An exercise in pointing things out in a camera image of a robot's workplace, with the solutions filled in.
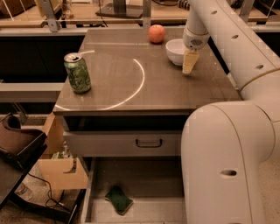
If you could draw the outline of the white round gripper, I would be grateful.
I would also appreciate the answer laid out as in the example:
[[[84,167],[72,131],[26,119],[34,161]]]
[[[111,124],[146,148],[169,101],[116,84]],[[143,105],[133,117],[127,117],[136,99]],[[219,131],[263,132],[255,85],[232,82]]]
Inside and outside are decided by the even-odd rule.
[[[203,48],[210,35],[206,34],[195,34],[192,33],[188,28],[184,29],[183,42],[185,46],[190,49],[184,53],[182,72],[184,74],[190,74],[199,59],[199,52],[197,50]]]

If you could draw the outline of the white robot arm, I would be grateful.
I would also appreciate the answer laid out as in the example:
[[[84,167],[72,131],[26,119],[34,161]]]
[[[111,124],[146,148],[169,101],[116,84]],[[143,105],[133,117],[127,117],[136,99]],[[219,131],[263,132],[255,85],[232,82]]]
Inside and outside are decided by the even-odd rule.
[[[259,165],[278,158],[280,59],[226,0],[189,0],[183,40],[208,35],[229,66],[239,101],[188,117],[181,138],[187,224],[265,224]]]

